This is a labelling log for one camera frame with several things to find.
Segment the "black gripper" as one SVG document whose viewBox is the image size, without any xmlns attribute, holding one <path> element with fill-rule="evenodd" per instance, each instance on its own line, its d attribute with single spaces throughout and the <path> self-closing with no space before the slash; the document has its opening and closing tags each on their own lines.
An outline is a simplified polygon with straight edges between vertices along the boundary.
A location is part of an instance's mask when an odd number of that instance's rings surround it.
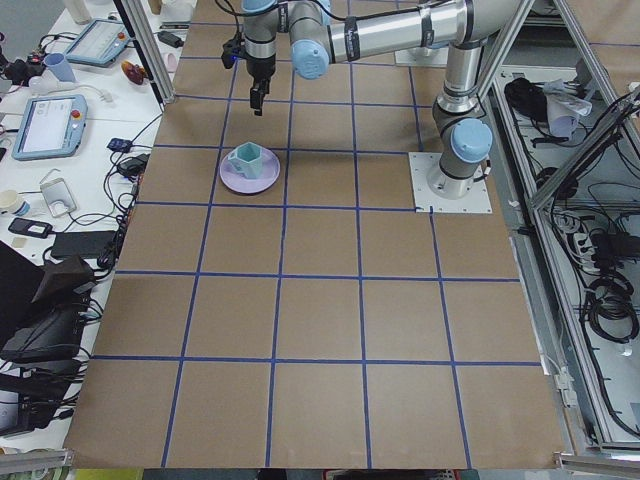
<svg viewBox="0 0 640 480">
<path fill-rule="evenodd" d="M 253 78 L 250 107 L 256 116 L 262 116 L 264 100 L 270 93 L 270 81 L 276 72 L 276 55 L 267 58 L 248 56 L 246 68 Z"/>
</svg>

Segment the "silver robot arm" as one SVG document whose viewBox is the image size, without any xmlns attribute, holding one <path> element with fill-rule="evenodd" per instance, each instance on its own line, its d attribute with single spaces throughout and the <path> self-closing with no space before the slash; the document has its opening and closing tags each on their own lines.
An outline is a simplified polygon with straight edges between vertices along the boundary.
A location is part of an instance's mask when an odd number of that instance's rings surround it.
<svg viewBox="0 0 640 480">
<path fill-rule="evenodd" d="M 509 11 L 500 1 L 424 1 L 404 10 L 337 17 L 326 1 L 245 1 L 234 15 L 243 24 L 224 44 L 222 60 L 226 68 L 245 60 L 253 78 L 250 105 L 260 115 L 276 70 L 278 34 L 288 35 L 293 69 L 304 79 L 317 79 L 336 63 L 447 47 L 445 79 L 433 106 L 444 149 L 427 181 L 435 194 L 457 200 L 470 191 L 492 145 L 490 130 L 472 112 L 480 103 L 484 45 Z"/>
</svg>

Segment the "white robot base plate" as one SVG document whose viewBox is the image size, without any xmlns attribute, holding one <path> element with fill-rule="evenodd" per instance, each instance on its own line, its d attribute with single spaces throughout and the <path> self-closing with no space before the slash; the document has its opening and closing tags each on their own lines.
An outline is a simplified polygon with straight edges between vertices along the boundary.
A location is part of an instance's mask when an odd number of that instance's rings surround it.
<svg viewBox="0 0 640 480">
<path fill-rule="evenodd" d="M 476 168 L 471 178 L 455 180 L 440 170 L 441 154 L 410 152 L 408 154 L 414 210 L 419 213 L 491 214 L 492 206 L 482 169 Z"/>
</svg>

